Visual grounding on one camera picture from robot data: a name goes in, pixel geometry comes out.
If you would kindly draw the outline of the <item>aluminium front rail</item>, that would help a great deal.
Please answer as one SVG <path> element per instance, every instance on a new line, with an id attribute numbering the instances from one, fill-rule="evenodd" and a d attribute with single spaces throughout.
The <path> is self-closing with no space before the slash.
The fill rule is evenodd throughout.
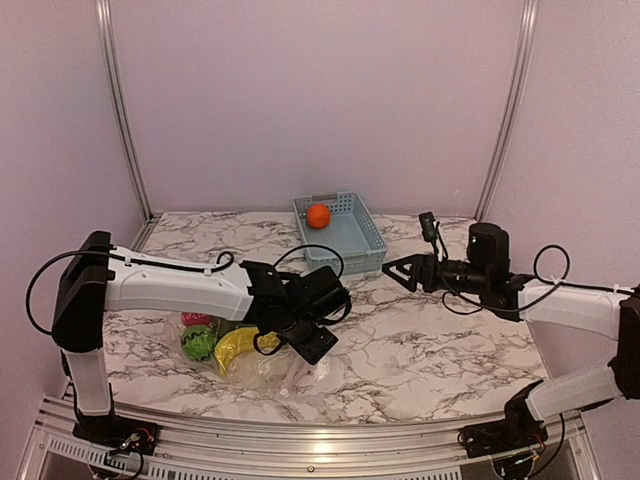
<path id="1" fill-rule="evenodd" d="M 144 479 L 495 479 L 511 453 L 468 458 L 459 430 L 485 414 L 405 424 L 304 425 L 212 419 L 120 404 L 118 412 L 159 426 Z M 88 479 L 97 469 L 132 474 L 137 458 L 72 435 L 69 397 L 46 398 L 18 479 Z"/>

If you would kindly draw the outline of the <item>light blue plastic basket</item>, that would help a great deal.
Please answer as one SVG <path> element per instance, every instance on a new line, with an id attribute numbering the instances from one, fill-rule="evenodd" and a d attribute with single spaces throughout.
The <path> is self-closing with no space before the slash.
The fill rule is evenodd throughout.
<path id="1" fill-rule="evenodd" d="M 337 251 L 344 261 L 344 275 L 381 269 L 388 246 L 356 192 L 296 197 L 292 203 L 302 244 L 324 245 Z M 309 226 L 306 213 L 313 205 L 325 205 L 329 209 L 330 221 L 325 228 Z"/>

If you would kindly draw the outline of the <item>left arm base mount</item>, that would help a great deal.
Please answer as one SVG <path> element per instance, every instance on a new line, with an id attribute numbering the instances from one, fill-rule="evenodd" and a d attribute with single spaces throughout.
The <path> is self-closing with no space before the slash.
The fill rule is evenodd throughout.
<path id="1" fill-rule="evenodd" d="M 117 453 L 138 451 L 152 455 L 160 427 L 158 424 L 115 413 L 102 416 L 76 415 L 73 435 L 94 444 L 109 447 Z"/>

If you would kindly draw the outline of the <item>yellow fake bananas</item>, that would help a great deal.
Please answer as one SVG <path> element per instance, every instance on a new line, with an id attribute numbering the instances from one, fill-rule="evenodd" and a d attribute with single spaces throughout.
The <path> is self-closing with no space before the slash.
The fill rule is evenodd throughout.
<path id="1" fill-rule="evenodd" d="M 232 362 L 251 352 L 271 353 L 280 345 L 275 333 L 261 334 L 257 327 L 243 327 L 226 333 L 214 347 L 218 373 L 226 377 Z"/>

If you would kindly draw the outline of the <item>red fake fruit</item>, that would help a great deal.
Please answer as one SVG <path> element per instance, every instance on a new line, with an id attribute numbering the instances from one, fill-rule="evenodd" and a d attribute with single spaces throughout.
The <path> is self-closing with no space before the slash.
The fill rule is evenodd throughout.
<path id="1" fill-rule="evenodd" d="M 208 326 L 211 322 L 211 316 L 207 314 L 183 312 L 181 321 L 185 327 L 192 326 Z"/>

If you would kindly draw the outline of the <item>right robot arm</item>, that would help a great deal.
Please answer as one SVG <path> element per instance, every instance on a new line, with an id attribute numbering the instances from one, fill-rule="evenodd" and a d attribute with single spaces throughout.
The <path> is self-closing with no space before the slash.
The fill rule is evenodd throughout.
<path id="1" fill-rule="evenodd" d="M 420 217 L 430 254 L 414 254 L 382 266 L 384 274 L 405 289 L 442 292 L 495 316 L 512 321 L 551 323 L 599 334 L 616 342 L 608 362 L 532 384 L 509 400 L 495 438 L 515 448 L 535 424 L 569 410 L 594 407 L 618 398 L 639 397 L 639 291 L 578 285 L 565 276 L 545 279 L 538 272 L 510 270 L 510 239 L 501 227 L 478 222 L 470 226 L 466 258 L 449 257 L 439 225 Z"/>

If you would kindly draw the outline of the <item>clear zip top bag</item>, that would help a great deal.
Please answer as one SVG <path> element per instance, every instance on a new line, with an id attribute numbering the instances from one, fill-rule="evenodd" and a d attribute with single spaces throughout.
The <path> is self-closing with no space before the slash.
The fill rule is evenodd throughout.
<path id="1" fill-rule="evenodd" d="M 191 360 L 183 353 L 180 339 L 187 327 L 182 324 L 181 314 L 169 314 L 159 336 L 160 342 L 179 363 L 204 372 L 218 383 L 246 389 L 254 387 L 286 398 L 292 395 L 297 387 L 315 380 L 318 368 L 307 364 L 289 346 L 285 346 L 279 351 L 274 350 L 271 353 L 251 352 L 242 354 L 232 362 L 228 375 L 221 377 L 218 373 L 214 351 L 211 357 L 204 361 Z M 215 345 L 226 333 L 232 330 L 254 327 L 210 316 L 211 322 L 208 326 L 215 336 Z"/>

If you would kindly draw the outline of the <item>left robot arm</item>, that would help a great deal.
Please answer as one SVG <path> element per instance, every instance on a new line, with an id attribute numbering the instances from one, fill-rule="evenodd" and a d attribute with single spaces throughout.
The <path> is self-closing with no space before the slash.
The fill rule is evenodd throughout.
<path id="1" fill-rule="evenodd" d="M 257 261 L 180 262 L 116 247 L 95 231 L 70 253 L 58 287 L 52 337 L 66 359 L 86 426 L 106 445 L 125 438 L 112 412 L 103 352 L 107 311 L 158 310 L 207 314 L 275 333 L 310 365 L 336 344 L 329 332 L 351 298 L 340 272 L 322 266 L 306 275 Z"/>

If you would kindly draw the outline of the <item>left aluminium corner post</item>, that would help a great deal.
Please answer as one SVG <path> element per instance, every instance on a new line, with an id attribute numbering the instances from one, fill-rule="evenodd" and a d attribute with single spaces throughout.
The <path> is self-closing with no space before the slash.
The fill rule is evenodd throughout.
<path id="1" fill-rule="evenodd" d="M 150 222 L 154 218 L 154 213 L 144 184 L 135 147 L 134 136 L 126 108 L 124 89 L 122 86 L 117 58 L 111 2 L 108 0 L 97 0 L 95 2 L 95 6 L 107 82 L 126 167 L 141 217 L 145 222 Z"/>

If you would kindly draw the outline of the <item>orange fake fruit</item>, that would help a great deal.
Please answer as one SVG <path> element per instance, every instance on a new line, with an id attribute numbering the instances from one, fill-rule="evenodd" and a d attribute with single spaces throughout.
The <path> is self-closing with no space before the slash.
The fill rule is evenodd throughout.
<path id="1" fill-rule="evenodd" d="M 331 211 L 324 204 L 313 204 L 306 211 L 307 225 L 315 230 L 326 228 L 331 221 Z"/>

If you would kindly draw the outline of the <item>green fake vegetable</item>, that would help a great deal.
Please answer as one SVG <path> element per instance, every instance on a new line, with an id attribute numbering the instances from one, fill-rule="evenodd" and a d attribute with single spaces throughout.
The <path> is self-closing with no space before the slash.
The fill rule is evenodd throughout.
<path id="1" fill-rule="evenodd" d="M 211 357 L 215 347 L 212 329 L 205 325 L 187 327 L 181 335 L 183 353 L 191 360 L 204 361 Z"/>

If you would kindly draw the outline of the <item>right aluminium corner post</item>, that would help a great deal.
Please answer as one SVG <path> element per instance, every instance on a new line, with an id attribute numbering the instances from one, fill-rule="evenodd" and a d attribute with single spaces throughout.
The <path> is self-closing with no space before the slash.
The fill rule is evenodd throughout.
<path id="1" fill-rule="evenodd" d="M 511 79 L 489 167 L 474 213 L 476 221 L 485 221 L 488 218 L 489 210 L 499 185 L 500 175 L 506 164 L 511 136 L 526 88 L 539 4 L 538 0 L 525 0 L 522 2 L 522 14 Z"/>

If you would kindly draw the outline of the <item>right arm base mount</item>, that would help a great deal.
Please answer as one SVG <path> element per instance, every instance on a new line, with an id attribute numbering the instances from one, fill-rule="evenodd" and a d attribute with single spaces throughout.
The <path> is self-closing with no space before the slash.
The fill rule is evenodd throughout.
<path id="1" fill-rule="evenodd" d="M 535 420 L 526 404 L 531 391 L 541 383 L 542 380 L 535 381 L 509 399 L 502 419 L 468 425 L 459 430 L 457 441 L 468 458 L 542 445 L 548 439 L 544 421 Z"/>

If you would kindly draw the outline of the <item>aluminium corner post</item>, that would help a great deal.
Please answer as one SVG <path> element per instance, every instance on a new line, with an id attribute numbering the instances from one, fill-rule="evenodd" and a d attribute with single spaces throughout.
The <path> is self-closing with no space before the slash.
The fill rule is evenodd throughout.
<path id="1" fill-rule="evenodd" d="M 107 82 L 126 167 L 141 217 L 145 222 L 150 222 L 154 218 L 154 213 L 144 184 L 135 147 L 134 136 L 126 108 L 124 89 L 122 86 L 117 58 L 111 2 L 108 0 L 97 0 L 95 2 L 95 6 Z"/>
<path id="2" fill-rule="evenodd" d="M 539 4 L 538 0 L 525 0 L 522 2 L 522 14 L 511 79 L 489 167 L 474 213 L 476 221 L 485 221 L 488 218 L 489 210 L 499 185 L 500 175 L 506 164 L 511 136 L 526 88 Z"/>

